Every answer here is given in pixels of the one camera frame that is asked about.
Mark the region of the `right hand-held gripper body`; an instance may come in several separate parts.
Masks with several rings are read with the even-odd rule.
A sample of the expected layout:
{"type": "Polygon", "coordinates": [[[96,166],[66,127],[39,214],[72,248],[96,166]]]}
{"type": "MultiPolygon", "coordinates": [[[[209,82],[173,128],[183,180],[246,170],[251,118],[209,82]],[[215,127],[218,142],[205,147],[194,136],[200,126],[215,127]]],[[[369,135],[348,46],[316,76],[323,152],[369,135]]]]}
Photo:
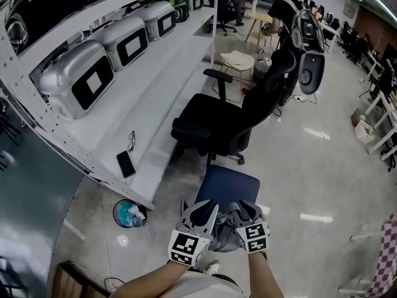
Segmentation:
{"type": "Polygon", "coordinates": [[[236,229],[238,242],[247,254],[264,252],[269,242],[267,222],[254,223],[236,229]]]}

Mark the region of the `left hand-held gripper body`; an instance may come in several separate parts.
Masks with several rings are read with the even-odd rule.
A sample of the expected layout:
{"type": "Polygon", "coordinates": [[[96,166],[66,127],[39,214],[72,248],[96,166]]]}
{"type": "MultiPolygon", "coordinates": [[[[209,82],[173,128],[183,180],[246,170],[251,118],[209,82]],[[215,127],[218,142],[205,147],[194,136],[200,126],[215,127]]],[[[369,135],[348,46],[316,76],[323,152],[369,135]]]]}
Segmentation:
{"type": "Polygon", "coordinates": [[[213,240],[212,230],[213,224],[190,227],[186,223],[178,223],[168,244],[169,260],[194,267],[208,251],[213,240]]]}

